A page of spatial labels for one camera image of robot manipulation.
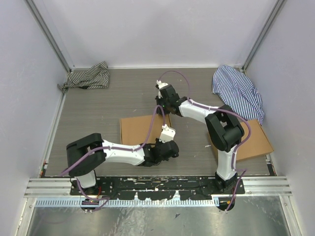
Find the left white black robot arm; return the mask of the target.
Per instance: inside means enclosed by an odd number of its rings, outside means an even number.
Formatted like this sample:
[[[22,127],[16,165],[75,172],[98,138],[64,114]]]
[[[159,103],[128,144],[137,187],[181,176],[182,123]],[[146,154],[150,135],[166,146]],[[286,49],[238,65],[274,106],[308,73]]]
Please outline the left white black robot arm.
[[[66,146],[68,167],[61,176],[77,179],[78,188],[93,195],[99,189],[95,169],[105,163],[124,163],[133,166],[151,167],[179,156],[179,147],[174,140],[142,143],[128,146],[111,143],[93,133]]]

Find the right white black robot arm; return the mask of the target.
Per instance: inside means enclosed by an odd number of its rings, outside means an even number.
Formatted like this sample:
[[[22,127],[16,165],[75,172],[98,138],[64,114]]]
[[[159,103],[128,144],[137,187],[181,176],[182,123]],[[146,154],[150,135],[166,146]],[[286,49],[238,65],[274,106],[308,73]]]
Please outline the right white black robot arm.
[[[191,118],[206,124],[213,147],[218,152],[215,184],[222,194],[229,193],[237,181],[237,147],[245,132],[229,106],[206,106],[188,97],[180,97],[172,85],[157,81],[157,104],[165,114]]]

